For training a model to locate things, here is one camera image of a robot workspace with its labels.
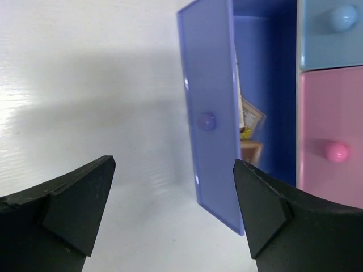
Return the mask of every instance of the blue knob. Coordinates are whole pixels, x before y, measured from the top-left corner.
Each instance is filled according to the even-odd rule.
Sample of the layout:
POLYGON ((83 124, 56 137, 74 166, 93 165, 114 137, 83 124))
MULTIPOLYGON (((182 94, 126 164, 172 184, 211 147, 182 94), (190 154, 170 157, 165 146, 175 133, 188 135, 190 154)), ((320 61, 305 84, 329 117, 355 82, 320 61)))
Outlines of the blue knob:
POLYGON ((336 32, 351 29, 358 21, 358 11, 353 5, 344 5, 333 9, 330 13, 331 27, 336 32))
POLYGON ((205 112, 198 116, 197 124, 201 130, 213 130, 216 128, 216 118, 212 113, 205 112))

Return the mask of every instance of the white surface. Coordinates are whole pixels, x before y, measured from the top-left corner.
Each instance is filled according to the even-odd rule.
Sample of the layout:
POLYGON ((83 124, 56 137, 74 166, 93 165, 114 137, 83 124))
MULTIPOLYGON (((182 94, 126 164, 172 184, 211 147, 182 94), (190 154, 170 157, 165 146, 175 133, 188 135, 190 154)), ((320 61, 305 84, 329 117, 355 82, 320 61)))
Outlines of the white surface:
POLYGON ((195 199, 185 0, 0 0, 0 196, 98 156, 117 169, 85 272, 255 272, 195 199))

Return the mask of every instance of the toy cabinet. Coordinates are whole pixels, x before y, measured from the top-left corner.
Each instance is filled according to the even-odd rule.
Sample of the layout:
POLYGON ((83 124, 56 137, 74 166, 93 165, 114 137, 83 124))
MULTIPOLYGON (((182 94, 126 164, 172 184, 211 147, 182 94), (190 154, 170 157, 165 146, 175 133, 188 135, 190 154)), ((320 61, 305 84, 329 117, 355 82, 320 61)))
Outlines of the toy cabinet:
POLYGON ((363 63, 360 8, 360 0, 196 0, 178 12, 198 202, 235 232, 244 233, 234 160, 255 158, 243 146, 269 175, 363 207, 355 123, 363 69, 349 67, 363 63), (264 114, 248 143, 238 83, 264 114))

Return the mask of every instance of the pink drawer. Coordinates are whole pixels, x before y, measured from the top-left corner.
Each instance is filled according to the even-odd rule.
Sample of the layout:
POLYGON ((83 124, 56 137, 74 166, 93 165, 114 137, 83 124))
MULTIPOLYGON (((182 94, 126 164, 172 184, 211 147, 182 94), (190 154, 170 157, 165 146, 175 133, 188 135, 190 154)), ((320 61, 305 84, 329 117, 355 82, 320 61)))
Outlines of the pink drawer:
POLYGON ((300 188, 363 208, 363 67, 301 75, 300 188))

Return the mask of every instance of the drawer knob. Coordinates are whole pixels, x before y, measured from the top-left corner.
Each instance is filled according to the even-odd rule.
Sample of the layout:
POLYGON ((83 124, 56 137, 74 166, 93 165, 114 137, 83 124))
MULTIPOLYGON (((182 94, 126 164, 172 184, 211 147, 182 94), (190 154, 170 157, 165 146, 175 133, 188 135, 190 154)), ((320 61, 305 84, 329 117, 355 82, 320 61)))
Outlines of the drawer knob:
POLYGON ((330 13, 330 24, 334 31, 344 32, 358 21, 358 11, 353 5, 344 5, 333 9, 330 13))
POLYGON ((198 116, 197 124, 201 130, 213 130, 216 128, 216 118, 212 113, 205 112, 198 116))
POLYGON ((327 159, 333 163, 344 162, 349 155, 347 146, 340 142, 331 142, 326 146, 327 159))

